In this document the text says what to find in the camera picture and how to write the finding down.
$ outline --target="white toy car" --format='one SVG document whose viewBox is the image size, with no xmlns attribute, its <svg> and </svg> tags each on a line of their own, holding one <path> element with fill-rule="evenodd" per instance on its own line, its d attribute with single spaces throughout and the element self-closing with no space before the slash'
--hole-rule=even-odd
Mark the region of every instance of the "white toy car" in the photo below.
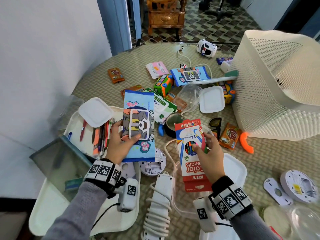
<svg viewBox="0 0 320 240">
<path fill-rule="evenodd" d="M 218 47 L 215 44 L 212 44 L 205 39 L 202 39 L 198 42 L 197 52 L 199 52 L 202 56 L 212 58 L 216 54 L 217 49 Z"/>
</svg>

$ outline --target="white basket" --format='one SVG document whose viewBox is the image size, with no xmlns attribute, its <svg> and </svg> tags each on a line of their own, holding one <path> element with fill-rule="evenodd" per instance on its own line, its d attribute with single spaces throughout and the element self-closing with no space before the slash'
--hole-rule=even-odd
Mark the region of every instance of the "white basket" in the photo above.
<svg viewBox="0 0 320 240">
<path fill-rule="evenodd" d="M 320 134 L 320 44 L 299 34 L 248 30 L 228 71 L 251 137 L 299 141 Z"/>
</svg>

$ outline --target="gray sleeve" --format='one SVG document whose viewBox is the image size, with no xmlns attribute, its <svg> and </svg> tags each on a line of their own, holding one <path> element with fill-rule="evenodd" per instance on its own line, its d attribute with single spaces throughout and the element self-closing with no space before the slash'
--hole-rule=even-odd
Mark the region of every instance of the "gray sleeve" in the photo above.
<svg viewBox="0 0 320 240">
<path fill-rule="evenodd" d="M 279 240 L 254 209 L 235 216 L 230 223 L 241 240 Z"/>
<path fill-rule="evenodd" d="M 56 218 L 42 240 L 88 240 L 97 214 L 107 193 L 83 182 L 64 213 Z"/>
</svg>

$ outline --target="tiled floor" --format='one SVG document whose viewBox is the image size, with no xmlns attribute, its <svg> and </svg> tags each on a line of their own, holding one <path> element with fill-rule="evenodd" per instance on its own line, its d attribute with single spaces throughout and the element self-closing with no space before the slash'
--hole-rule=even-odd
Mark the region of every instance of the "tiled floor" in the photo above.
<svg viewBox="0 0 320 240">
<path fill-rule="evenodd" d="M 199 2 L 197 0 L 187 1 L 184 28 L 180 37 L 181 42 L 199 41 L 207 39 L 210 42 L 227 42 L 240 43 L 244 32 L 248 29 L 259 29 L 258 24 L 250 17 L 242 7 L 231 7 L 228 3 L 224 3 L 222 10 L 233 13 L 231 18 L 224 17 L 217 22 L 217 17 L 206 15 L 199 10 Z M 210 3 L 210 10 L 215 11 L 219 7 L 220 0 L 213 0 Z M 145 15 L 145 21 L 142 26 L 142 39 L 140 45 L 152 44 L 158 42 L 175 42 L 175 29 L 155 28 L 153 33 L 148 35 L 148 20 Z M 132 46 L 135 47 L 137 41 L 132 39 Z M 238 46 L 224 44 L 221 49 L 226 52 L 236 52 Z"/>
</svg>

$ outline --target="round table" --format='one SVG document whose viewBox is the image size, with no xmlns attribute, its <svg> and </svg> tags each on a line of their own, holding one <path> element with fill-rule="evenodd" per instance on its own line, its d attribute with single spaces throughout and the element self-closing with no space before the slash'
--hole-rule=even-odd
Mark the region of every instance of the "round table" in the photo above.
<svg viewBox="0 0 320 240">
<path fill-rule="evenodd" d="M 222 77 L 224 75 L 216 59 L 201 56 L 196 51 L 195 44 L 158 43 L 140 46 L 106 60 L 81 79 L 73 94 L 85 101 L 93 97 L 99 97 L 109 106 L 122 108 L 124 102 L 120 94 L 122 89 L 139 84 L 145 89 L 148 87 L 153 88 L 156 83 L 156 80 L 153 80 L 147 71 L 146 64 L 162 61 L 168 70 L 178 68 L 181 63 L 189 66 L 189 61 L 186 58 L 177 56 L 176 54 L 182 45 L 184 46 L 182 54 L 190 58 L 192 66 L 205 63 L 211 68 L 213 77 Z M 230 56 L 232 54 L 227 54 L 220 50 L 215 55 L 215 57 Z M 107 70 L 114 67 L 120 69 L 125 81 L 117 84 L 111 82 Z M 173 88 L 171 91 L 177 94 L 180 90 L 181 88 Z M 198 107 L 194 112 L 186 113 L 184 116 L 187 119 L 200 118 L 201 123 L 206 126 L 209 126 L 211 119 L 221 117 L 222 130 L 227 122 L 237 125 L 231 105 L 226 105 L 225 109 L 221 112 L 207 114 L 201 113 Z M 157 125 L 155 127 L 155 134 L 156 147 L 164 151 L 164 145 L 171 138 L 167 135 L 163 137 L 159 136 Z M 235 150 L 224 147 L 222 150 L 246 165 L 248 175 L 244 189 L 253 200 L 253 204 L 257 210 L 277 204 L 263 189 L 263 182 L 266 178 L 274 177 L 278 180 L 282 172 L 296 169 L 306 173 L 314 180 L 316 185 L 319 185 L 320 150 L 318 149 L 318 145 L 320 145 L 320 135 L 295 142 L 249 137 L 248 144 L 254 147 L 254 154 L 244 151 L 240 143 L 236 145 Z M 176 162 L 179 161 L 174 143 L 168 146 L 168 151 Z M 170 161 L 167 162 L 165 171 L 172 174 L 173 165 Z M 153 191 L 149 189 L 149 185 L 155 181 L 156 178 L 141 174 L 140 209 L 136 222 L 126 231 L 105 234 L 107 239 L 140 239 L 147 208 L 150 206 L 145 200 L 152 198 Z M 176 184 L 180 188 L 179 192 L 181 192 L 179 199 L 184 200 L 187 207 L 192 207 L 192 199 L 184 192 L 182 180 L 179 180 Z M 320 212 L 320 207 L 317 205 L 310 205 L 310 207 L 317 213 Z M 171 223 L 168 239 L 198 239 L 200 226 L 196 220 L 183 218 L 174 209 L 169 213 L 169 216 L 171 217 Z"/>
</svg>

